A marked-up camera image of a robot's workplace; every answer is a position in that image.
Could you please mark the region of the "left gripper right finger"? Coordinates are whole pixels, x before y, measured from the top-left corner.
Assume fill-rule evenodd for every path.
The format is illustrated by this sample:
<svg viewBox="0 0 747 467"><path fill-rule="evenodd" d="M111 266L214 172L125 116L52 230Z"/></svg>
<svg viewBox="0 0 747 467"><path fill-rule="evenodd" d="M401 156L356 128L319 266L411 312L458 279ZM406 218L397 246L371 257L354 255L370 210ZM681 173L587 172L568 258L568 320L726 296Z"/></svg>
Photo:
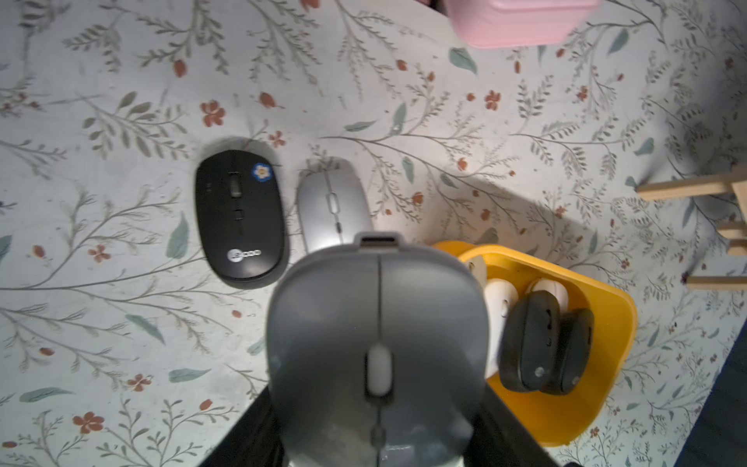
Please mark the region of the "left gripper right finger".
<svg viewBox="0 0 747 467"><path fill-rule="evenodd" d="M488 385L466 449L466 466L558 467Z"/></svg>

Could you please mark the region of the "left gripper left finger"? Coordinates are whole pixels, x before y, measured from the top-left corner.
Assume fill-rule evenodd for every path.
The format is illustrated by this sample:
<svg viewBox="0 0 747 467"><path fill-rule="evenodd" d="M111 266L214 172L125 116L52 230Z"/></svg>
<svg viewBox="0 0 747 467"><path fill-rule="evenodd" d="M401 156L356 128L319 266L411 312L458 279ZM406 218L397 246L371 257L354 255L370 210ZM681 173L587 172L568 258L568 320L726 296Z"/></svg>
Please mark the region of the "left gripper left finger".
<svg viewBox="0 0 747 467"><path fill-rule="evenodd" d="M267 386L200 467L285 467L286 453Z"/></svg>

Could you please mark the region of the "white mouse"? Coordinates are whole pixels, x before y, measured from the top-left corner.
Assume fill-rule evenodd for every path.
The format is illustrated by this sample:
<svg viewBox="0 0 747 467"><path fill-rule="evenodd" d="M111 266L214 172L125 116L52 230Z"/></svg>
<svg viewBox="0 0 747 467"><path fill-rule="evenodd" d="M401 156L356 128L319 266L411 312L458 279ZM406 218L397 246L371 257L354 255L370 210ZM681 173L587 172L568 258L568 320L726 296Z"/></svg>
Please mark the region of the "white mouse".
<svg viewBox="0 0 747 467"><path fill-rule="evenodd" d="M538 278L534 280L527 288L528 293L545 291L550 293L558 301L558 308L561 313L569 311L569 295L566 287L555 280L548 278Z"/></svg>
<svg viewBox="0 0 747 467"><path fill-rule="evenodd" d="M498 372L499 344L509 311L519 301L517 289L503 279L489 279L484 286L484 301L488 315L488 351L484 376L489 379Z"/></svg>

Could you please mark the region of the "silver mouse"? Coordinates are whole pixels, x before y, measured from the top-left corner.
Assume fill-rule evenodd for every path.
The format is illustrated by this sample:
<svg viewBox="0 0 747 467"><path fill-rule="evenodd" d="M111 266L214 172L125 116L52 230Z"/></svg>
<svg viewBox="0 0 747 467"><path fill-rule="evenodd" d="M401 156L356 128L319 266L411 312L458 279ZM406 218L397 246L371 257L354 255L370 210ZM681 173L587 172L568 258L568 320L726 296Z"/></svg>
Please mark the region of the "silver mouse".
<svg viewBox="0 0 747 467"><path fill-rule="evenodd" d="M353 243L375 229L363 184L347 161L307 175L297 207L307 253Z"/></svg>
<svg viewBox="0 0 747 467"><path fill-rule="evenodd" d="M365 233L274 289L270 396L294 466L454 466L484 391L482 288L454 256Z"/></svg>

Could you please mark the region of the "grey mouse row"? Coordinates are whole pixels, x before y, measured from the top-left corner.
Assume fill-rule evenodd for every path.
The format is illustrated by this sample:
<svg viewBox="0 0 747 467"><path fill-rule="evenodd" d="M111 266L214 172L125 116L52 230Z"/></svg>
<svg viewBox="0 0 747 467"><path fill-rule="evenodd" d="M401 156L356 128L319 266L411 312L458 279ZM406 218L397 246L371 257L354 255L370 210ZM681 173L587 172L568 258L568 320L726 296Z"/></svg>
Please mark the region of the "grey mouse row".
<svg viewBox="0 0 747 467"><path fill-rule="evenodd" d="M480 287L485 288L487 284L487 264L482 256L476 256L466 263L470 273L478 280Z"/></svg>

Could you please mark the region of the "black mouse row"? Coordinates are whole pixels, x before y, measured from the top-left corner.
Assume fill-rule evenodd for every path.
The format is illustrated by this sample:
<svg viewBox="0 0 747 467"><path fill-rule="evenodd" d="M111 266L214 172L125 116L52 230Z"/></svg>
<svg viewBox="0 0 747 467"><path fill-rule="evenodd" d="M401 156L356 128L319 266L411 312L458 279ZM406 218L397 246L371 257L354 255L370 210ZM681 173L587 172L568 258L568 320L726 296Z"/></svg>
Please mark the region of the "black mouse row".
<svg viewBox="0 0 747 467"><path fill-rule="evenodd" d="M202 250L216 276L238 289L280 279L290 248L270 161L242 150L205 159L196 171L195 203Z"/></svg>

